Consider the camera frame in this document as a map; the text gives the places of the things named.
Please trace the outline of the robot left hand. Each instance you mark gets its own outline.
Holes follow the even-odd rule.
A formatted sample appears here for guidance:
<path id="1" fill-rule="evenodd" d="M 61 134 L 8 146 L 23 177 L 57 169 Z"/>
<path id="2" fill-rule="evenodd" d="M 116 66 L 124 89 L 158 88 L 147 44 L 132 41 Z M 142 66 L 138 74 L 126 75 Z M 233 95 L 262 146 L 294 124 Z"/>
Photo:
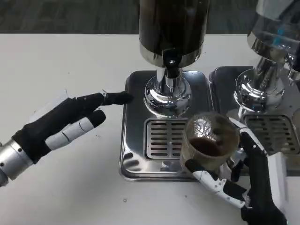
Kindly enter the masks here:
<path id="1" fill-rule="evenodd" d="M 47 138 L 80 119 L 87 119 L 92 128 L 96 128 L 106 119 L 104 112 L 97 109 L 99 106 L 125 105 L 133 99 L 134 97 L 126 91 L 105 95 L 95 93 L 77 98 L 68 97 L 41 118 L 24 125 L 12 136 L 12 140 L 16 141 L 29 159 L 36 164 L 51 151 L 50 146 L 46 144 Z"/>

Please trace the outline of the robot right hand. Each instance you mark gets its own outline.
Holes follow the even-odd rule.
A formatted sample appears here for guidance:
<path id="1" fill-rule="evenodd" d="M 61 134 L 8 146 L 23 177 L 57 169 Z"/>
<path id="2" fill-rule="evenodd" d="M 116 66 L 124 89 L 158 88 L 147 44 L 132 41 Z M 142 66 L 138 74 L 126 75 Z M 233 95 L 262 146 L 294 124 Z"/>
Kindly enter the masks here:
<path id="1" fill-rule="evenodd" d="M 254 133 L 243 123 L 229 119 L 238 127 L 249 167 L 250 189 L 239 186 L 188 159 L 184 166 L 197 181 L 219 198 L 240 209 L 249 225 L 286 225 L 286 165 L 284 155 L 267 153 Z"/>

